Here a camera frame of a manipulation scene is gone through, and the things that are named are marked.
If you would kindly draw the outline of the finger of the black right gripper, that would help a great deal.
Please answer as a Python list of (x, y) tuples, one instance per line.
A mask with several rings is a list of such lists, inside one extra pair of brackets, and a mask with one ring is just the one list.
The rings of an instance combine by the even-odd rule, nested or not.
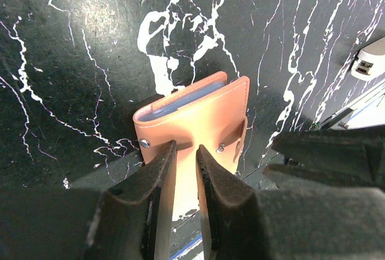
[(281, 164), (268, 164), (263, 170), (263, 175), (274, 182), (278, 188), (365, 187), (384, 189), (384, 184), (376, 184), (360, 179), (358, 176)]
[(384, 150), (384, 128), (285, 132), (273, 139), (272, 149), (314, 167), (378, 163)]

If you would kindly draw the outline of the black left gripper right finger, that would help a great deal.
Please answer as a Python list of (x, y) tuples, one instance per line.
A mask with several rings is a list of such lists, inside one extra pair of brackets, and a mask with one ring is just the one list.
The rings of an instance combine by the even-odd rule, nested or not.
[(255, 190), (196, 153), (205, 259), (383, 259), (377, 188)]

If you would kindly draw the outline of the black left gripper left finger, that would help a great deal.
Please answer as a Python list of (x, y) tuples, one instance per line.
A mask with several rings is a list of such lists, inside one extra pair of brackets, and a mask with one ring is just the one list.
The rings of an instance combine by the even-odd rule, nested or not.
[(1, 190), (2, 259), (168, 259), (177, 144), (105, 190)]

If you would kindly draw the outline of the pink leather card holder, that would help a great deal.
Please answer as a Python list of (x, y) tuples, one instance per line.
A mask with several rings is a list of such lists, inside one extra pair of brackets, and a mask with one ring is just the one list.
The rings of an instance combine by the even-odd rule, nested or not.
[(196, 152), (203, 145), (227, 171), (237, 171), (247, 130), (247, 76), (228, 82), (219, 71), (135, 112), (133, 121), (145, 164), (161, 145), (177, 143), (173, 216), (199, 209)]

